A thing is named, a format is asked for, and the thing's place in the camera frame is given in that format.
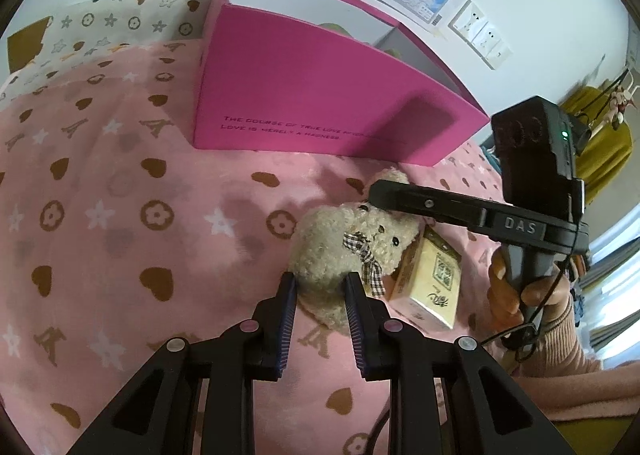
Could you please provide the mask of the pink sleeved forearm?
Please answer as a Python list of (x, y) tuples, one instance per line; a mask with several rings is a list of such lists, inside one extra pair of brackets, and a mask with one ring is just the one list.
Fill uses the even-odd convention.
[(578, 340), (574, 303), (565, 297), (554, 319), (542, 323), (536, 350), (515, 381), (552, 421), (631, 417), (639, 412), (639, 363), (605, 369)]

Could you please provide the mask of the person's right hand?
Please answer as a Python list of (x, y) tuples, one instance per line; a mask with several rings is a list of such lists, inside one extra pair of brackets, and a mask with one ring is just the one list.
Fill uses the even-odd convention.
[(496, 333), (506, 331), (526, 321), (521, 306), (536, 309), (544, 305), (541, 323), (551, 324), (559, 319), (572, 300), (570, 297), (570, 282), (562, 275), (559, 282), (555, 277), (560, 274), (557, 267), (554, 275), (546, 279), (539, 279), (518, 291), (506, 279), (506, 261), (502, 252), (497, 249), (491, 257), (488, 267), (490, 287), (487, 293), (492, 328)]

